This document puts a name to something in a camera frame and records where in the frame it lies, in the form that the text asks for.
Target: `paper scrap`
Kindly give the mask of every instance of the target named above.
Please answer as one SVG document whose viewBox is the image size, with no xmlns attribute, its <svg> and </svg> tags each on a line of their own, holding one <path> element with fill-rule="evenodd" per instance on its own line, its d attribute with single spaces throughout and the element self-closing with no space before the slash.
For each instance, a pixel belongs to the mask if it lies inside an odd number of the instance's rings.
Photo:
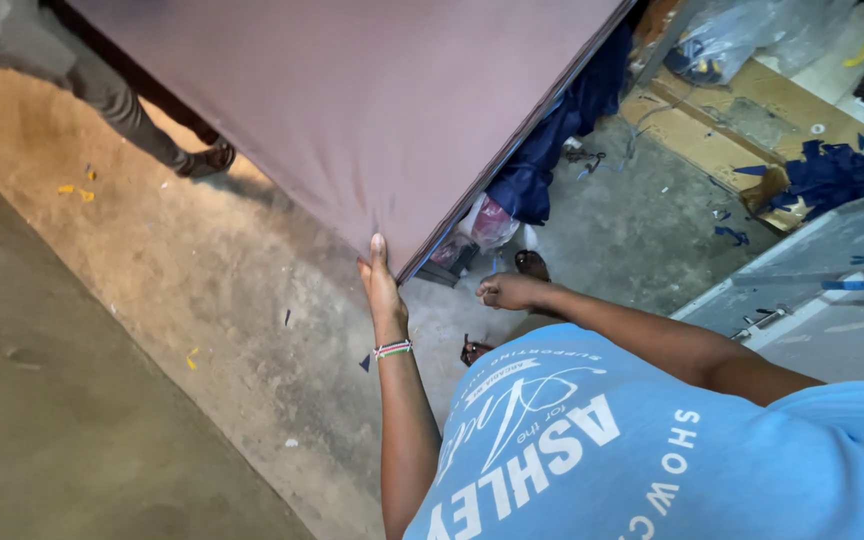
<svg viewBox="0 0 864 540">
<path fill-rule="evenodd" d="M 194 357 L 195 355 L 198 355 L 198 353 L 199 353 L 199 348 L 196 347 L 191 352 L 189 352 L 188 356 L 185 357 L 185 363 L 187 363 L 189 365 L 189 367 L 192 368 L 192 371 L 199 369 L 199 366 L 195 365 L 195 362 L 192 361 L 192 357 Z"/>
</svg>

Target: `foot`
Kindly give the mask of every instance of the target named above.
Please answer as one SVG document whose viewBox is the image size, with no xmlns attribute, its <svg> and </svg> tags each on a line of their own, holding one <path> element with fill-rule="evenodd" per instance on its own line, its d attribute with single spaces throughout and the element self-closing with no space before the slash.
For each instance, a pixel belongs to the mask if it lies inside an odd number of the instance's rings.
<svg viewBox="0 0 864 540">
<path fill-rule="evenodd" d="M 462 359 L 463 364 L 468 367 L 473 367 L 475 361 L 481 359 L 487 352 L 493 349 L 495 349 L 495 347 L 492 345 L 470 341 L 469 335 L 466 334 L 465 344 L 462 345 L 462 354 L 460 355 L 460 358 Z"/>
<path fill-rule="evenodd" d="M 204 152 L 192 153 L 188 165 L 175 171 L 182 178 L 202 178 L 229 170 L 235 162 L 235 148 L 231 144 L 222 144 L 209 148 Z"/>
<path fill-rule="evenodd" d="M 515 269 L 519 274 L 525 274 L 543 282 L 552 282 L 549 269 L 543 256 L 535 251 L 522 250 L 515 254 Z"/>
</svg>

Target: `gray trousers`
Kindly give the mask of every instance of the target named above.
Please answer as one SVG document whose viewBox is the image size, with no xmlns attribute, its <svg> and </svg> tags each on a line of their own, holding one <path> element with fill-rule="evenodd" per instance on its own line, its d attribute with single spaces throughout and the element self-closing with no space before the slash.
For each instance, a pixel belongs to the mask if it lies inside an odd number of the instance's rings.
<svg viewBox="0 0 864 540">
<path fill-rule="evenodd" d="M 48 7 L 21 13 L 10 20 L 13 30 L 0 36 L 0 68 L 9 68 L 72 92 L 95 109 L 105 122 L 126 141 L 149 154 L 162 165 L 178 171 L 191 166 L 192 156 L 179 147 L 149 118 L 138 94 L 102 58 L 71 31 L 66 30 Z M 70 69 L 56 69 L 49 55 L 59 48 L 75 57 Z"/>
</svg>

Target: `person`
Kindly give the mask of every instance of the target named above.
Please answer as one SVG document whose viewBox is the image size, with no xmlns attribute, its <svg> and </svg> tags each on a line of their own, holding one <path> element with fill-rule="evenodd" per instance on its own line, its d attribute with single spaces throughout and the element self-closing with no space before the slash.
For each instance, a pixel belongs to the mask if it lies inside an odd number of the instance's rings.
<svg viewBox="0 0 864 540">
<path fill-rule="evenodd" d="M 440 434 L 377 234 L 359 259 L 387 538 L 864 538 L 864 382 L 525 274 L 475 294 L 546 325 L 485 352 Z"/>
<path fill-rule="evenodd" d="M 121 52 L 119 55 L 119 64 L 126 66 L 127 61 L 121 59 L 124 55 Z M 138 93 L 123 76 L 67 29 L 52 6 L 41 5 L 39 0 L 0 0 L 0 68 L 18 71 L 72 92 L 95 109 L 120 136 L 172 169 L 177 176 L 209 176 L 228 170 L 235 161 L 234 147 L 218 133 L 211 136 L 211 128 L 199 124 L 201 119 L 195 120 L 198 116 L 176 119 L 193 129 L 200 139 L 211 140 L 215 146 L 198 153 L 180 148 L 152 122 L 138 101 Z"/>
</svg>

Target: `light blue t-shirt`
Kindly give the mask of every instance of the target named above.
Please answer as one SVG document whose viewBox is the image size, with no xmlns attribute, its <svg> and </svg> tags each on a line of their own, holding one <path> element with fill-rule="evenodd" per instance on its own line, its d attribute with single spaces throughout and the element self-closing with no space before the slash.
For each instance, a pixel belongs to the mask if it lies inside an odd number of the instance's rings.
<svg viewBox="0 0 864 540">
<path fill-rule="evenodd" d="M 760 407 L 540 328 L 459 382 L 409 540 L 864 540 L 864 382 Z"/>
</svg>

